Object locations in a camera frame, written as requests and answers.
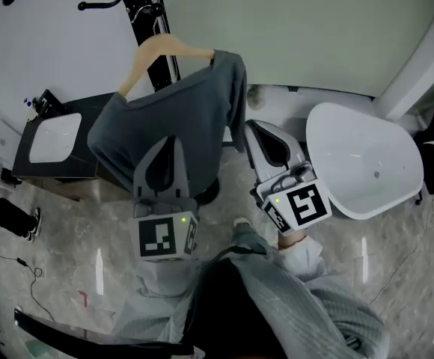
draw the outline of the gray sweater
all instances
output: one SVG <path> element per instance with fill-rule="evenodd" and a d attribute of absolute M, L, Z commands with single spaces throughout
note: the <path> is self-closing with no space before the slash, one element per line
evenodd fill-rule
<path fill-rule="evenodd" d="M 132 191 L 135 167 L 162 138 L 175 135 L 186 157 L 189 194 L 215 180 L 226 126 L 243 152 L 245 65 L 239 55 L 216 51 L 208 67 L 158 92 L 131 102 L 116 93 L 88 134 L 102 164 Z"/>

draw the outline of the black and white square marker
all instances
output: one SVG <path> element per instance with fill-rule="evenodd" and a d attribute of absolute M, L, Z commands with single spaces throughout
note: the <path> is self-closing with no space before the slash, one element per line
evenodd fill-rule
<path fill-rule="evenodd" d="M 315 184 L 287 193 L 297 224 L 303 226 L 328 214 Z"/>
<path fill-rule="evenodd" d="M 281 233 L 285 233 L 286 231 L 290 230 L 288 223 L 281 217 L 280 214 L 278 214 L 278 211 L 270 202 L 265 206 L 263 211 L 266 212 L 274 221 L 275 226 L 277 226 Z"/>
<path fill-rule="evenodd" d="M 175 254 L 172 217 L 139 221 L 139 246 L 142 257 Z"/>
<path fill-rule="evenodd" d="M 197 224 L 193 218 L 190 218 L 189 229 L 187 230 L 186 244 L 184 246 L 184 252 L 186 254 L 192 253 L 194 247 L 195 231 L 197 230 Z"/>

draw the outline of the black countertop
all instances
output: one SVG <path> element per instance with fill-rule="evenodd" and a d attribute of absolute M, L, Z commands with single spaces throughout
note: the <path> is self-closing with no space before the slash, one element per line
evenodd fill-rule
<path fill-rule="evenodd" d="M 32 141 L 37 128 L 45 119 L 37 117 L 27 122 L 14 160 L 13 175 L 20 179 L 32 177 L 94 178 L 97 175 L 98 161 L 88 147 L 88 133 L 112 95 L 113 93 L 100 94 L 65 103 L 69 114 L 80 113 L 82 119 L 73 151 L 63 162 L 33 164 L 29 161 Z"/>

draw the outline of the wooden hanger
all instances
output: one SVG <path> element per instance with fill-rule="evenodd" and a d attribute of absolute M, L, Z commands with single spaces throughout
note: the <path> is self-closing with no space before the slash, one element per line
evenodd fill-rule
<path fill-rule="evenodd" d="M 117 89 L 117 92 L 125 97 L 159 56 L 188 56 L 213 59 L 214 54 L 213 49 L 187 46 L 173 34 L 156 34 L 149 37 L 138 47 L 130 74 Z"/>

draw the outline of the black pants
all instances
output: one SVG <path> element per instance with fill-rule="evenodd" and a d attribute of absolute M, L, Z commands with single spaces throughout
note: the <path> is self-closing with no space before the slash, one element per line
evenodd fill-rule
<path fill-rule="evenodd" d="M 36 227 L 37 220 L 4 198 L 0 198 L 0 226 L 17 236 L 26 237 Z"/>

